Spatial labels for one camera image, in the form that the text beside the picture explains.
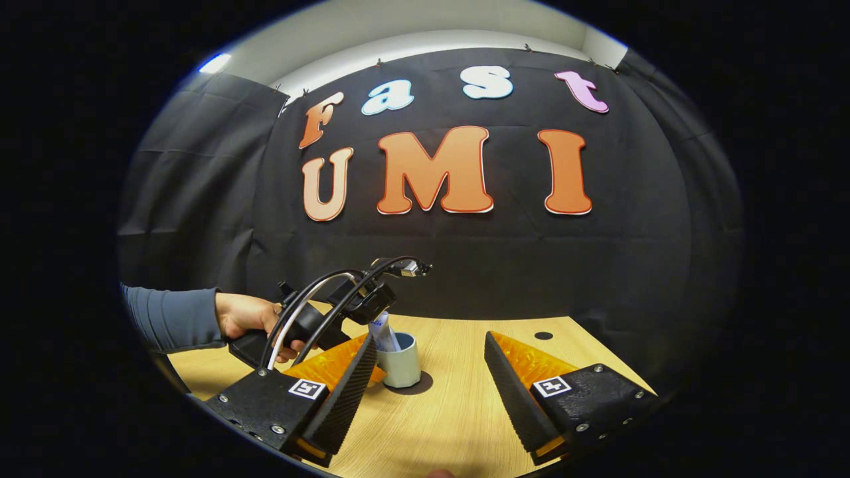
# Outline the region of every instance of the cup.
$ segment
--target cup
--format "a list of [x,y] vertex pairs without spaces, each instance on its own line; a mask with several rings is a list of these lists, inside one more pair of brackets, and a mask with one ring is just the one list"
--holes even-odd
[[387,373],[383,383],[395,389],[411,387],[419,383],[422,369],[419,368],[417,340],[409,333],[396,332],[401,350],[397,352],[377,352],[377,365]]

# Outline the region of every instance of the pink letter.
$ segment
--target pink letter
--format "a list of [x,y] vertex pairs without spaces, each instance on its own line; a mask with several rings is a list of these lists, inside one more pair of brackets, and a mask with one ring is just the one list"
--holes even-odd
[[573,93],[573,97],[588,110],[597,113],[608,112],[608,105],[602,101],[597,101],[590,92],[590,90],[596,90],[596,85],[583,79],[575,71],[561,71],[555,73],[555,77],[558,80],[564,80],[569,86],[569,91]]

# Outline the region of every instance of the light blue letter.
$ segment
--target light blue letter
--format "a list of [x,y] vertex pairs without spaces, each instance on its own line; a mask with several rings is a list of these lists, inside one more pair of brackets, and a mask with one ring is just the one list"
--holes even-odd
[[370,100],[360,110],[364,115],[376,115],[384,110],[400,110],[413,102],[411,82],[394,80],[384,83],[369,93]]
[[503,98],[513,91],[511,74],[501,66],[470,66],[461,71],[461,79],[470,83],[463,87],[469,98]]

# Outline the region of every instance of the table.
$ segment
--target table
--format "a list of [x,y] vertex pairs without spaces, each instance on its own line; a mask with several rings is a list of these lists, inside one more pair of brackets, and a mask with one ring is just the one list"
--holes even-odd
[[[331,306],[313,302],[326,313]],[[345,478],[423,478],[450,469],[458,478],[515,477],[534,466],[513,427],[484,360],[487,331],[502,333],[581,368],[604,363],[647,390],[627,364],[569,317],[512,321],[434,319],[391,314],[397,332],[416,337],[422,370],[433,378],[419,395],[400,395],[383,384],[363,396],[345,442],[327,469]],[[348,319],[349,337],[367,332]],[[552,339],[536,339],[549,332]],[[311,350],[308,358],[321,353]],[[169,356],[186,386],[202,400],[251,372],[227,348],[189,350]],[[283,371],[291,366],[276,364]]]

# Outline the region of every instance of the white cable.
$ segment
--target white cable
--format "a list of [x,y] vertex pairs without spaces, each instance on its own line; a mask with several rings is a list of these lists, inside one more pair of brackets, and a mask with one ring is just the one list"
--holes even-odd
[[[342,277],[342,276],[346,276],[355,285],[357,284],[357,281],[354,279],[354,276],[352,276],[348,272],[342,272],[340,274],[336,274],[335,276],[328,277],[327,279],[325,279],[322,282],[319,282],[318,284],[315,285],[315,287],[310,289],[310,292],[304,297],[304,299],[301,301],[301,303],[298,304],[298,307],[292,312],[291,315],[289,315],[289,319],[286,321],[286,325],[283,326],[283,329],[280,331],[280,334],[278,334],[277,340],[275,341],[275,349],[272,350],[272,352],[271,352],[271,357],[269,358],[269,365],[266,368],[268,368],[269,370],[273,370],[275,368],[275,358],[277,357],[278,352],[281,351],[281,346],[283,345],[283,338],[286,336],[286,333],[289,332],[289,328],[295,322],[295,318],[298,317],[298,314],[301,313],[301,309],[303,309],[304,306],[307,305],[307,302],[310,299],[312,299],[313,296],[317,292],[319,292],[319,289],[321,289],[328,281],[330,281],[332,279],[336,279],[337,277]],[[301,353],[304,353],[304,354],[306,354],[308,352],[309,352],[309,350],[302,350],[301,351]]]

